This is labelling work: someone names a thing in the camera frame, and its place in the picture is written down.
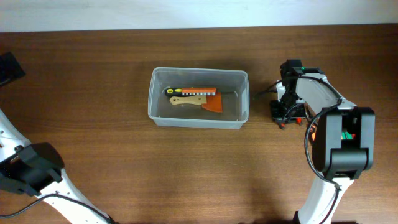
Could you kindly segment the small red cutting pliers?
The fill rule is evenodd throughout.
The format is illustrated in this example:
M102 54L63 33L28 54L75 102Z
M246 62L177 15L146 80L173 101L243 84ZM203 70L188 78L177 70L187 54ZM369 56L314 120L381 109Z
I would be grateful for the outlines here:
M290 118L290 119L285 119L285 120L280 120L280 121L278 121L277 122L277 124L278 124L278 127L280 128L280 129L282 129L282 130L284 130L285 129L285 126L287 125L287 124L290 124L290 123L295 123L295 124L298 124L298 125L302 125L302 118Z

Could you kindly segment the orange black needle-nose pliers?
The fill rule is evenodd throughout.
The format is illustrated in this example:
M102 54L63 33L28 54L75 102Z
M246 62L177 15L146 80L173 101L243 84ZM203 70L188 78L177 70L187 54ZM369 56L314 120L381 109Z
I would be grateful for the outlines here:
M313 110L310 108L310 106L309 106L308 103L305 103L305 104L304 104L304 110L305 110L306 119L307 119L307 121L310 123L311 120L313 119L313 117L315 116L315 115L314 115L314 112L313 112ZM313 143L314 143L316 131L317 131L317 121L315 121L315 122L311 125L310 131L309 131L309 137L308 137L308 138L309 138L310 144L313 144Z

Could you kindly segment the clear bag coloured tubes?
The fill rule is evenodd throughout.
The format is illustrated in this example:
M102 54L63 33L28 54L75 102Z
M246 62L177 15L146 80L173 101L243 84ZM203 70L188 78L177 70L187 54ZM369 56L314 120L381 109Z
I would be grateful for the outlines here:
M355 134L350 134L347 131L343 131L342 134L341 134L341 139L342 140L354 140L355 137L356 137Z

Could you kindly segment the wooden handle orange scraper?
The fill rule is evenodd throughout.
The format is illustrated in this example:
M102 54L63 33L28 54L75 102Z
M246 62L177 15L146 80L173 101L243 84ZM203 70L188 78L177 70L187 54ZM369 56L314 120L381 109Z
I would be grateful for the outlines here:
M211 112L215 113L223 112L221 95L188 96L188 97L173 96L169 99L169 101L172 105L181 105L181 104L197 105Z

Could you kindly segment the orange tool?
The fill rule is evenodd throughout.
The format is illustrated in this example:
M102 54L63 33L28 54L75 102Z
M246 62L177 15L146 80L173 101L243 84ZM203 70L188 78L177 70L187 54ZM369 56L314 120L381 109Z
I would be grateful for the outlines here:
M216 88L182 88L182 95L216 95Z

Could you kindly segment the yellow black handle file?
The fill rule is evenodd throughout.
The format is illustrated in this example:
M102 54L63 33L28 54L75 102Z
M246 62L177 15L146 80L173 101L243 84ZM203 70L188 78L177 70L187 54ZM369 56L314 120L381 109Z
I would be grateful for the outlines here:
M182 95L181 92L182 88L172 88L172 87L168 87L164 90L164 94L168 97L172 97L172 96L181 96L181 97L188 97L188 96L211 96L211 95ZM238 93L236 91L220 91L218 88L216 95L238 95Z

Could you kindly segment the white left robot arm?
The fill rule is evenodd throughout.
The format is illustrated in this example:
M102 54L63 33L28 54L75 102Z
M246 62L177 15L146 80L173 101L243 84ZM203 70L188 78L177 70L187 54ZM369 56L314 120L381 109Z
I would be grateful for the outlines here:
M17 212L16 217L34 205L45 202L70 223L115 223L96 208L67 176L65 164L49 143L32 144L1 112L1 190L26 194L37 200Z

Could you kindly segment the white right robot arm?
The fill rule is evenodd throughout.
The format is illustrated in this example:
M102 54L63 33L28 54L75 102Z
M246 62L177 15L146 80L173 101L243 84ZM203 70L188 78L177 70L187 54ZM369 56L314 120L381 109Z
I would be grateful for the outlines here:
M315 174L309 195L295 212L293 223L331 223L342 196L374 162L375 113L343 97L319 68L286 60L281 79L267 91L272 119L283 129L290 122L308 121L304 153Z

